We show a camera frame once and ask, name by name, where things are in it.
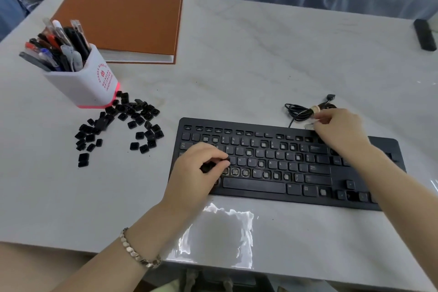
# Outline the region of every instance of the white table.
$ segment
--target white table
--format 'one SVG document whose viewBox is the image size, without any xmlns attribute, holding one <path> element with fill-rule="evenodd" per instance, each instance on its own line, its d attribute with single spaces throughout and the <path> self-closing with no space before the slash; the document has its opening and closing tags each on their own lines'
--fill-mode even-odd
<svg viewBox="0 0 438 292">
<path fill-rule="evenodd" d="M 0 240 L 99 252 L 156 204 L 181 117 L 287 126 L 282 106 L 334 103 L 369 135 L 399 140 L 409 173 L 438 187 L 438 52 L 412 21 L 238 0 L 184 0 L 176 65 L 112 64 L 131 97 L 161 110 L 150 153 L 116 120 L 78 169 L 74 135 L 99 111 L 76 108 L 18 57 L 63 0 L 45 0 L 1 44 Z M 211 196 L 163 257 L 435 291 L 382 212 Z"/>
</svg>

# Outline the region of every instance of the black keyboard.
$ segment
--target black keyboard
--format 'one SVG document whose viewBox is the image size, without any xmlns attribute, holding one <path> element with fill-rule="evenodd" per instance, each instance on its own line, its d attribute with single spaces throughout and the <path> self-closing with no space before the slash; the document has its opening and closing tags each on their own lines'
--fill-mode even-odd
<svg viewBox="0 0 438 292">
<path fill-rule="evenodd" d="M 369 139 L 405 171 L 396 140 Z M 356 171 L 315 131 L 182 118 L 172 167 L 198 142 L 225 151 L 231 162 L 210 194 L 380 210 Z"/>
</svg>

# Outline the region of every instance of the black cable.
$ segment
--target black cable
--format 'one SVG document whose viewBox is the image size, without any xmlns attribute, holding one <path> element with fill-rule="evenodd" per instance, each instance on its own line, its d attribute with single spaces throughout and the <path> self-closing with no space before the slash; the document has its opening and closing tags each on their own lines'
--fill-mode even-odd
<svg viewBox="0 0 438 292">
<path fill-rule="evenodd" d="M 326 99 L 327 101 L 318 105 L 321 110 L 336 108 L 335 105 L 330 103 L 335 99 L 334 95 L 327 95 Z M 311 116 L 313 116 L 314 113 L 312 109 L 306 108 L 301 105 L 286 103 L 284 104 L 284 107 L 288 110 L 290 116 L 292 117 L 292 121 L 290 122 L 288 127 L 290 127 L 294 121 L 300 122 L 309 119 Z"/>
</svg>

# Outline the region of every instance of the book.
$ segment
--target book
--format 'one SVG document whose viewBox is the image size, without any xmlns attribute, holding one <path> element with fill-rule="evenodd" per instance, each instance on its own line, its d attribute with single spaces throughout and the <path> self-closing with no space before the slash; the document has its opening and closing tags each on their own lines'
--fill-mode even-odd
<svg viewBox="0 0 438 292">
<path fill-rule="evenodd" d="M 64 0 L 52 19 L 82 24 L 107 62 L 176 62 L 183 0 Z"/>
</svg>

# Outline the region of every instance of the brown leather cover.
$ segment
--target brown leather cover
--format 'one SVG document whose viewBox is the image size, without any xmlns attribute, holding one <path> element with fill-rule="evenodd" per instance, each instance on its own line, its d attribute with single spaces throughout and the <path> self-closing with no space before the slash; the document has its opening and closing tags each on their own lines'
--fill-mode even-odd
<svg viewBox="0 0 438 292">
<path fill-rule="evenodd" d="M 182 0 L 64 0 L 52 19 L 81 22 L 100 49 L 175 55 Z"/>
</svg>

